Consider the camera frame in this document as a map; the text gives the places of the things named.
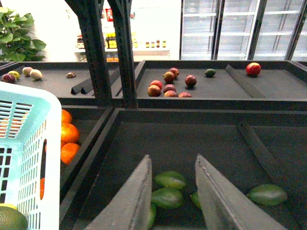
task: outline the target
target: glass refrigerator door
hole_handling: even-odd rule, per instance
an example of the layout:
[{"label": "glass refrigerator door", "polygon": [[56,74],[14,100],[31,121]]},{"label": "glass refrigerator door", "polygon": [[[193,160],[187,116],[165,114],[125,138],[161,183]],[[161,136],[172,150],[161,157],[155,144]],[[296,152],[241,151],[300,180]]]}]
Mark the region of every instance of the glass refrigerator door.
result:
[{"label": "glass refrigerator door", "polygon": [[184,0],[182,60],[210,60],[216,0]]},{"label": "glass refrigerator door", "polygon": [[304,23],[292,61],[307,61],[307,22]]},{"label": "glass refrigerator door", "polygon": [[303,0],[268,0],[254,60],[284,60]]},{"label": "glass refrigerator door", "polygon": [[260,0],[225,0],[218,60],[246,60]]}]

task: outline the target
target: plastic basket grid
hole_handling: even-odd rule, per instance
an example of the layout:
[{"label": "plastic basket grid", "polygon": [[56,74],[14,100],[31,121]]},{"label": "plastic basket grid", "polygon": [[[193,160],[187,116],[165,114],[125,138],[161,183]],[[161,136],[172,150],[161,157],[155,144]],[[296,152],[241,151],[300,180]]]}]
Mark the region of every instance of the plastic basket grid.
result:
[{"label": "plastic basket grid", "polygon": [[[54,116],[60,120],[60,104],[57,99],[57,106],[52,105],[49,99],[44,100],[42,90],[37,90],[39,97],[14,92],[10,95],[1,90],[0,83],[0,203],[16,205],[26,216],[29,230],[59,229],[59,190],[54,186],[59,185],[59,161],[58,165],[55,162],[59,160],[56,148],[59,141],[56,140],[60,139],[60,132],[58,135],[52,132],[55,120],[50,118]],[[41,200],[41,162],[45,139],[50,143],[48,149],[52,154],[46,158],[45,193]]]}]

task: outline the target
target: green leafy plant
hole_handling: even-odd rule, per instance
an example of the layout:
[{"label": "green leafy plant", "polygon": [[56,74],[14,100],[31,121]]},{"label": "green leafy plant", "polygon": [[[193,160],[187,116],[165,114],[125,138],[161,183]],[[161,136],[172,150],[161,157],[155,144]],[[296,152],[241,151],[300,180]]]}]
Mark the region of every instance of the green leafy plant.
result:
[{"label": "green leafy plant", "polygon": [[34,24],[30,13],[20,16],[14,11],[0,7],[0,55],[1,61],[41,61],[46,44],[32,39],[29,34]]}]

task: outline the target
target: avocado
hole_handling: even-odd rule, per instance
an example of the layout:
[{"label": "avocado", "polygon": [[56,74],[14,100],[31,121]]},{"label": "avocado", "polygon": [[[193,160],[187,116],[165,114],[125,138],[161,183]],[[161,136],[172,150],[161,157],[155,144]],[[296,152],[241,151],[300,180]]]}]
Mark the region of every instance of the avocado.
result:
[{"label": "avocado", "polygon": [[157,207],[174,209],[183,205],[183,196],[177,189],[160,188],[152,193],[152,203]]},{"label": "avocado", "polygon": [[201,210],[200,200],[198,198],[197,192],[190,195],[193,204]]},{"label": "avocado", "polygon": [[5,230],[26,230],[28,221],[19,211],[11,207],[0,207],[0,229]]},{"label": "avocado", "polygon": [[172,187],[178,190],[186,187],[186,179],[175,171],[162,172],[154,177],[154,181],[161,187]]},{"label": "avocado", "polygon": [[215,69],[207,69],[205,71],[205,75],[207,78],[213,78],[213,76],[216,74]]},{"label": "avocado", "polygon": [[264,206],[276,206],[288,199],[287,193],[275,184],[261,184],[250,190],[247,197]]},{"label": "avocado", "polygon": [[155,216],[157,215],[157,206],[153,203],[150,204],[150,210],[148,215],[148,226],[147,230],[149,230],[153,225],[155,221]]}]

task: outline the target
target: red apple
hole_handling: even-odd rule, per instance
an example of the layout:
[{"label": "red apple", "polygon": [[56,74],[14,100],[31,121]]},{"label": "red apple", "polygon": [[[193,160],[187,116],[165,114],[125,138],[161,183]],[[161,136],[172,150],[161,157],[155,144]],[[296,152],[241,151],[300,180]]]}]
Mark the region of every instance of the red apple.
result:
[{"label": "red apple", "polygon": [[167,84],[170,84],[175,80],[175,75],[173,74],[173,72],[168,71],[163,75],[163,78]]},{"label": "red apple", "polygon": [[177,68],[175,68],[175,67],[170,68],[169,71],[174,74],[175,79],[179,76],[179,70]]},{"label": "red apple", "polygon": [[160,90],[162,90],[162,88],[163,88],[163,84],[159,80],[152,81],[149,86],[152,86],[152,85],[158,86],[160,88]]},{"label": "red apple", "polygon": [[158,97],[161,94],[161,90],[159,86],[151,85],[148,87],[147,93],[150,97]]},{"label": "red apple", "polygon": [[178,94],[173,90],[169,90],[164,94],[164,97],[178,97]]},{"label": "red apple", "polygon": [[185,82],[186,82],[186,85],[189,88],[193,88],[196,85],[197,80],[196,80],[196,77],[194,75],[188,75],[186,77]]},{"label": "red apple", "polygon": [[173,90],[173,91],[176,92],[176,87],[175,87],[174,85],[172,85],[172,84],[168,84],[168,85],[166,85],[166,86],[164,87],[163,92],[166,93],[166,92],[169,91],[169,90]]},{"label": "red apple", "polygon": [[2,76],[2,81],[6,83],[14,84],[16,81],[16,78],[11,74],[6,73]]},{"label": "red apple", "polygon": [[246,73],[248,75],[257,76],[258,74],[260,74],[260,71],[261,66],[256,62],[252,62],[246,67]]},{"label": "red apple", "polygon": [[192,95],[189,92],[182,92],[179,97],[192,97]]}]

